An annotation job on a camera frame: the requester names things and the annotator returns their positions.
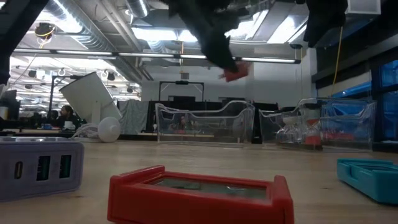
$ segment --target red plastic container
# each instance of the red plastic container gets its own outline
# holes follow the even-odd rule
[[[191,186],[255,189],[260,198],[230,196],[201,190],[176,189],[159,183],[193,182]],[[109,187],[108,220],[139,224],[293,224],[293,201],[285,177],[273,182],[167,172],[154,166],[113,176]]]

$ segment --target clear plastic bin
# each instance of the clear plastic bin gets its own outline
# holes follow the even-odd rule
[[[336,98],[301,100],[290,112],[260,111],[264,143],[317,151],[372,149],[376,102]]]
[[[159,143],[241,147],[251,142],[255,107],[245,101],[230,101],[216,111],[155,107]]]

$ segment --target white wall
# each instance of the white wall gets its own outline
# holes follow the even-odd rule
[[[315,49],[309,49],[298,65],[254,64],[254,101],[296,106],[302,98],[316,96],[311,75],[317,72]]]
[[[335,83],[333,87],[333,94],[346,90],[348,88],[363,84],[365,82],[371,81],[371,72],[366,72],[357,77],[349,78],[342,82]],[[329,97],[331,93],[332,85],[320,88],[318,90],[319,97]]]
[[[201,85],[175,85],[170,84],[167,88],[166,83],[162,84],[162,94],[160,100],[168,100],[169,96],[194,96],[196,101],[201,101]],[[221,82],[205,82],[206,101],[217,102],[222,97],[245,97],[244,80],[237,82],[221,83]],[[142,101],[159,100],[159,81],[142,82]]]
[[[315,85],[311,83],[311,75],[317,67],[316,51],[310,49],[302,64],[254,63],[249,75],[245,78],[226,83],[219,80],[222,70],[218,68],[185,67],[190,73],[190,82],[204,82],[206,101],[219,101],[221,97],[246,98],[260,103],[278,103],[279,106],[295,106],[300,99],[316,96]],[[148,68],[155,80],[179,80],[180,68]],[[168,100],[169,96],[195,96],[201,101],[201,92],[193,85],[171,84],[162,91],[160,100]],[[142,101],[159,100],[159,81],[142,83]]]

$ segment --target desk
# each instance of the desk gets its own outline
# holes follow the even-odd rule
[[[60,130],[47,130],[47,129],[5,129],[5,130],[12,131],[15,133],[25,133],[25,134],[54,134],[60,132]]]
[[[108,223],[109,178],[157,164],[170,171],[249,179],[272,180],[277,174],[284,175],[298,224],[386,224],[398,220],[397,207],[378,205],[336,177],[337,158],[389,159],[398,163],[397,154],[299,152],[260,145],[226,149],[144,141],[85,146],[80,190],[0,203],[0,223]]]

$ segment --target teal plastic container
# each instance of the teal plastic container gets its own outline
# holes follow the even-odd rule
[[[392,161],[338,159],[337,176],[379,203],[398,204],[398,166]]]

